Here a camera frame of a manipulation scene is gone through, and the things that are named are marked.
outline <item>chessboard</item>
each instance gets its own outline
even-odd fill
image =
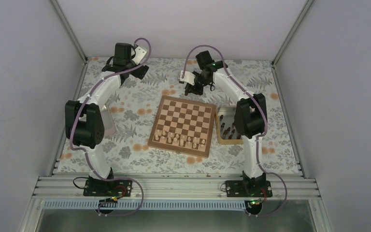
[[[208,158],[215,105],[163,96],[147,145]]]

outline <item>purple cable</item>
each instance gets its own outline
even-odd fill
[[[150,42],[146,39],[146,38],[138,38],[134,41],[134,45],[136,45],[137,41],[139,40],[144,40],[146,41],[147,45],[148,45],[148,49],[149,49],[149,52],[147,54],[147,57],[146,59],[140,63],[138,66],[134,67],[134,68],[131,68],[131,69],[128,69],[128,70],[125,70],[125,71],[122,71],[122,72],[116,72],[116,73],[113,73],[113,74],[110,74],[108,76],[105,76],[104,78],[102,78],[100,81],[98,81],[92,88],[92,90],[89,92],[89,94],[87,95],[86,99],[83,101],[82,105],[80,106],[79,110],[77,111],[77,115],[76,115],[76,118],[74,120],[74,123],[73,123],[73,127],[71,129],[71,136],[70,136],[70,141],[69,141],[69,146],[70,148],[73,150],[73,151],[77,151],[77,150],[81,150],[85,153],[85,158],[86,158],[86,162],[87,164],[89,165],[89,168],[91,169],[91,171],[93,171],[93,173],[100,179],[100,180],[103,180],[103,181],[116,181],[116,180],[131,180],[133,181],[134,183],[136,183],[139,187],[140,187],[140,190],[142,192],[142,200],[140,201],[140,204],[139,206],[131,211],[131,212],[128,212],[128,213],[125,213],[125,214],[113,214],[113,215],[110,215],[111,217],[121,217],[121,216],[127,216],[127,215],[131,215],[131,214],[134,214],[135,212],[137,212],[141,206],[143,205],[143,202],[144,202],[144,190],[142,188],[142,186],[140,185],[140,183],[133,179],[133,178],[130,178],[130,177],[116,177],[116,178],[113,178],[113,179],[106,179],[106,178],[103,178],[102,176],[99,175],[99,173],[96,172],[96,170],[94,170],[92,164],[90,163],[90,160],[89,160],[89,154],[87,153],[87,150],[83,147],[73,147],[73,137],[74,137],[74,132],[76,130],[76,126],[77,126],[77,122],[79,121],[79,116],[80,114],[82,113],[83,111],[83,108],[84,106],[86,105],[86,103],[89,101],[91,95],[93,94],[93,92],[96,90],[97,87],[99,87],[99,85],[101,83],[103,83],[105,80],[109,79],[110,77],[112,76],[117,76],[117,75],[121,75],[121,74],[125,74],[125,73],[129,73],[133,70],[136,70],[138,68],[140,68],[142,65],[144,65],[148,59],[150,58],[150,54],[151,54],[151,45],[150,45]],[[99,207],[98,207],[98,213],[99,215],[103,215],[103,216],[106,216],[106,214],[102,214],[100,213],[100,207],[102,207],[103,204],[100,204]]]
[[[259,113],[261,114],[261,117],[262,117],[262,119],[264,120],[264,124],[265,124],[265,128],[264,128],[264,133],[262,133],[262,134],[260,134],[260,135],[258,135],[257,136],[257,148],[256,148],[256,157],[257,157],[257,165],[258,165],[258,167],[261,169],[261,171],[262,172],[264,172],[264,173],[266,173],[266,174],[272,174],[272,175],[275,175],[275,176],[277,176],[280,180],[281,180],[281,182],[282,182],[282,184],[284,185],[284,189],[285,189],[285,198],[284,198],[284,202],[282,202],[282,204],[281,204],[281,206],[278,208],[278,209],[276,209],[276,210],[274,210],[274,211],[272,211],[272,212],[270,212],[270,213],[268,213],[268,214],[263,214],[263,215],[255,215],[255,217],[265,217],[265,216],[269,216],[269,215],[272,215],[272,214],[275,214],[275,213],[277,213],[278,211],[280,211],[285,205],[286,205],[286,202],[287,202],[287,197],[288,197],[288,189],[286,188],[286,183],[285,183],[285,181],[282,179],[282,177],[280,176],[280,175],[278,175],[277,173],[273,173],[273,172],[267,172],[263,167],[262,167],[262,165],[259,163],[259,137],[264,137],[266,134],[267,134],[267,132],[268,132],[268,122],[267,122],[267,119],[265,118],[265,114],[264,114],[264,112],[262,111],[262,109],[261,109],[261,107],[259,106],[259,103],[254,99],[254,97],[250,94],[250,93],[248,93],[247,91],[245,91],[245,89],[231,76],[231,74],[229,74],[229,72],[228,72],[228,70],[227,70],[227,68],[226,68],[226,64],[225,64],[225,60],[224,60],[224,57],[223,57],[223,54],[218,50],[218,49],[216,49],[215,47],[213,47],[213,46],[211,46],[211,45],[198,45],[198,46],[196,46],[196,47],[194,47],[189,53],[188,53],[188,55],[187,55],[187,58],[185,58],[186,60],[185,60],[185,64],[184,64],[184,69],[183,69],[183,74],[182,74],[182,76],[181,76],[181,79],[183,79],[184,78],[184,75],[186,74],[186,67],[187,67],[187,61],[188,61],[188,59],[190,58],[190,55],[191,55],[191,53],[194,51],[194,50],[196,50],[197,48],[199,48],[199,47],[209,47],[209,48],[211,48],[211,49],[214,49],[219,55],[220,55],[220,57],[221,57],[221,60],[223,61],[223,66],[224,66],[224,70],[225,70],[225,72],[226,72],[226,74],[228,75],[228,77],[231,79],[231,81],[233,81],[234,83],[235,83],[235,85],[236,86],[238,86],[238,88],[240,88],[253,102],[254,102],[254,104],[257,106],[257,108],[258,108],[258,110],[259,110]]]

